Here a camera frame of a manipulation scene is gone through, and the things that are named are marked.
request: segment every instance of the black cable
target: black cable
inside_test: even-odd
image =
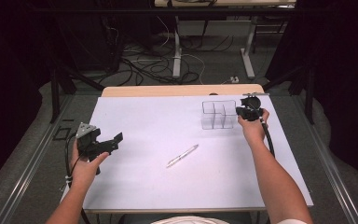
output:
[[[255,224],[258,224],[260,222],[260,211],[257,212],[257,217],[255,219]]]
[[[269,128],[267,127],[267,123],[263,120],[263,116],[258,112],[258,110],[252,104],[249,103],[249,106],[252,107],[252,109],[255,111],[255,113],[257,113],[257,116],[260,119],[261,126],[263,127],[264,133],[266,134],[266,137],[267,137],[269,152],[275,158],[275,150],[274,150],[274,146],[272,144],[271,136],[269,135]]]
[[[96,217],[97,217],[97,224],[100,224],[101,223],[100,214],[96,214]]]
[[[83,221],[86,223],[86,224],[91,224],[91,222],[89,221],[89,218],[87,217],[87,214],[86,212],[84,211],[83,208],[81,208],[81,217],[83,217]]]
[[[71,164],[69,162],[68,147],[69,147],[69,143],[70,143],[71,139],[75,136],[76,136],[76,133],[72,133],[71,135],[69,135],[68,138],[66,139],[66,143],[65,143],[65,165],[66,165],[65,168],[66,168],[66,174],[68,177],[71,176],[71,173],[72,173],[71,172]]]
[[[199,75],[197,73],[194,73],[194,72],[189,72],[188,63],[186,61],[184,61],[184,60],[182,60],[182,61],[187,66],[187,72],[185,74],[183,74],[181,78],[175,78],[175,77],[172,77],[172,76],[170,76],[170,77],[158,76],[153,72],[145,71],[144,68],[136,66],[135,64],[133,64],[128,59],[123,59],[123,63],[126,63],[127,65],[131,66],[132,68],[134,68],[137,72],[139,72],[143,76],[150,77],[150,78],[152,78],[152,79],[154,79],[154,80],[156,80],[156,81],[158,81],[160,83],[173,84],[173,85],[183,85],[185,83],[190,83],[190,82],[198,80]],[[190,75],[194,75],[194,78],[187,79]]]
[[[213,52],[213,51],[219,51],[219,52],[221,52],[221,51],[225,51],[225,50],[229,49],[229,48],[232,46],[232,44],[233,44],[233,42],[234,42],[234,36],[231,37],[231,41],[230,41],[230,43],[228,44],[227,47],[225,47],[224,49],[217,49],[217,48],[219,48],[224,42],[226,42],[226,40],[227,40],[228,38],[229,38],[229,35],[226,36],[217,46],[213,47],[212,49],[197,49],[198,47],[197,47],[197,48],[191,48],[191,46],[193,45],[193,43],[192,43],[191,40],[188,40],[188,41],[191,42],[191,46],[190,46],[190,47],[184,46],[184,45],[182,44],[182,42],[183,42],[182,40],[180,41],[180,45],[181,45],[181,47],[182,47],[183,49],[186,49],[186,50],[189,50],[189,51],[192,51],[192,52]]]
[[[131,72],[130,72],[130,76],[129,76],[124,82],[118,84],[118,86],[123,86],[124,84],[126,84],[127,82],[129,82],[129,81],[131,80],[132,75],[133,75],[133,70],[132,70],[131,67],[130,67],[130,71],[131,71]]]
[[[111,76],[114,76],[114,75],[118,75],[118,74],[120,74],[120,73],[124,73],[124,72],[131,72],[131,70],[117,71],[117,72],[115,72],[114,74],[110,74],[109,76],[105,76],[105,77],[101,78],[101,79],[98,81],[98,83],[101,84],[105,79],[107,79],[107,78],[109,78],[109,77],[111,77]]]

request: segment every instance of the dark background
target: dark background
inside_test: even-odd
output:
[[[51,7],[42,0],[33,3]],[[336,12],[329,19],[303,15],[290,20],[266,77],[277,79],[307,59],[314,59],[315,97],[332,126],[330,148],[358,170],[358,1],[298,0],[297,6],[325,7],[332,3],[336,3]],[[147,1],[139,4],[148,6]],[[36,20],[27,14],[21,1],[0,0],[0,168],[37,114],[42,100],[38,89],[49,82],[51,55],[78,70],[107,70],[114,60],[111,43],[106,41],[98,21],[71,20]],[[84,25],[75,26],[77,20],[84,20]],[[156,27],[145,18],[134,18],[133,22],[139,20],[147,23],[145,32],[121,25],[130,27],[123,30],[129,38],[136,39],[136,32],[144,34],[138,41],[143,40],[147,47],[151,44],[148,36]],[[91,40],[77,34],[83,38],[78,41],[71,38],[71,32],[95,34],[98,38]],[[97,56],[90,57],[85,48]]]

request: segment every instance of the black curtain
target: black curtain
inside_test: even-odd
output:
[[[42,44],[16,1],[0,1],[0,169],[41,106],[49,81]]]
[[[314,96],[331,124],[330,148],[358,170],[358,1],[298,0],[297,7],[334,12],[292,18],[266,77],[276,80],[308,62],[316,66]]]

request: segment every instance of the right hand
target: right hand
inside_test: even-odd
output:
[[[269,112],[264,108],[263,108],[262,117],[267,124],[267,119],[269,118]],[[245,136],[248,143],[264,141],[264,137],[266,136],[266,134],[264,132],[263,127],[261,126],[260,119],[254,121],[248,121],[246,119],[243,119],[241,116],[238,116],[238,123],[242,126],[243,135]]]

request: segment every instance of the forearm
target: forearm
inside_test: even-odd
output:
[[[293,178],[281,167],[262,141],[248,141],[257,181],[272,223],[294,218],[312,223],[304,197]]]
[[[47,223],[78,223],[87,191],[71,188]]]

